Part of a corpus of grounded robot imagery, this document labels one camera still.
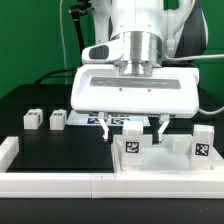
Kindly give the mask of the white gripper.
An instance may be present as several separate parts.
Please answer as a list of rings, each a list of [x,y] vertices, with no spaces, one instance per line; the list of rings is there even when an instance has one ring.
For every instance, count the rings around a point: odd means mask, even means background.
[[[108,114],[159,116],[152,119],[152,144],[163,141],[170,116],[191,118],[199,109],[196,68],[154,68],[150,76],[122,73],[123,52],[101,44],[83,50],[83,66],[72,87],[71,106],[79,113],[96,112],[108,141]]]

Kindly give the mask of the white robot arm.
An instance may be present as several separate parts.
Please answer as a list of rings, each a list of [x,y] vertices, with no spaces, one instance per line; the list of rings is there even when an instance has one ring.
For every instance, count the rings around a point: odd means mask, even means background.
[[[185,64],[202,54],[208,31],[199,0],[178,0],[166,10],[163,0],[86,0],[96,42],[82,51],[71,106],[96,113],[102,125],[110,115],[155,118],[152,142],[172,118],[191,118],[199,110],[199,70]]]

